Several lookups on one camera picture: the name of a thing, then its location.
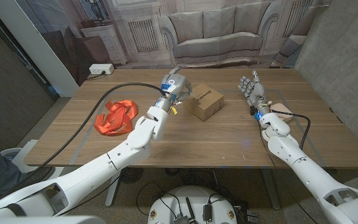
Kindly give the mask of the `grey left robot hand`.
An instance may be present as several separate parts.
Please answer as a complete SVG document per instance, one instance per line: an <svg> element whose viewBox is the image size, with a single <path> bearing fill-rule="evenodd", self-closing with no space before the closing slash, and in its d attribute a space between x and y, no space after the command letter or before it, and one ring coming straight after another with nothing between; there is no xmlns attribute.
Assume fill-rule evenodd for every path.
<svg viewBox="0 0 358 224"><path fill-rule="evenodd" d="M164 92L154 106L168 112L175 103L184 101L192 92L189 79L178 73L180 67L175 67L163 77L161 89Z"/></svg>

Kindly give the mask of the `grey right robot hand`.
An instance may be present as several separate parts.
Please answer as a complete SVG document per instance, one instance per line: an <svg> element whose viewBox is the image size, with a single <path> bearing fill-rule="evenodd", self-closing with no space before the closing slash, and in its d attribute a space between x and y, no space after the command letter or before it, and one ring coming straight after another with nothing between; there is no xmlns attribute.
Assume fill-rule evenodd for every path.
<svg viewBox="0 0 358 224"><path fill-rule="evenodd" d="M256 70L252 71L252 77L253 80L243 76L240 79L238 88L250 106L250 114L254 116L256 120L259 120L263 115L271 112L270 103L265 98L264 87L260 82Z"/></svg>

